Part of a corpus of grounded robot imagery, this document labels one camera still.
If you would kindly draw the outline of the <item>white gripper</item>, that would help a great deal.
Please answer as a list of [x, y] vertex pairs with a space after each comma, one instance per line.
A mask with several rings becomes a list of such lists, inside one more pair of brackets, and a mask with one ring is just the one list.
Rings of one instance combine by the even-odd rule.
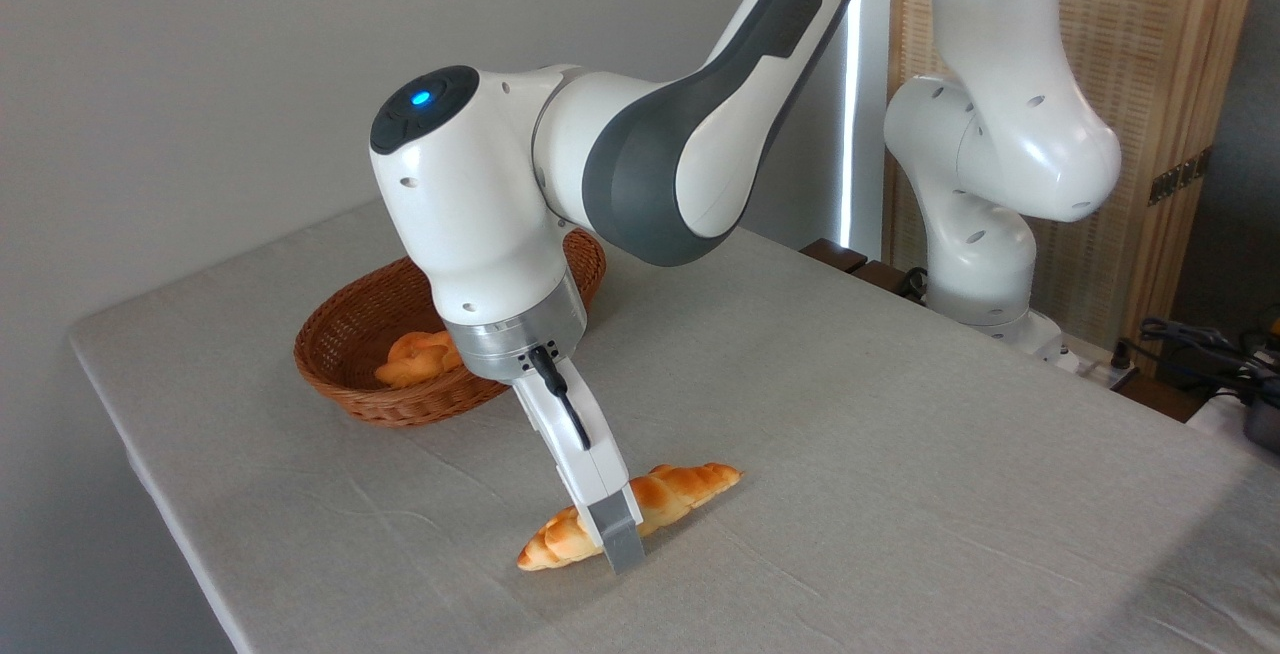
[[595, 395], [572, 361], [562, 361], [557, 369], [567, 381], [567, 399], [584, 435], [536, 372], [516, 380], [515, 392], [548, 445], [566, 490], [582, 506], [585, 530], [602, 546], [612, 571], [622, 575], [645, 558], [637, 531], [643, 516], [628, 471]]

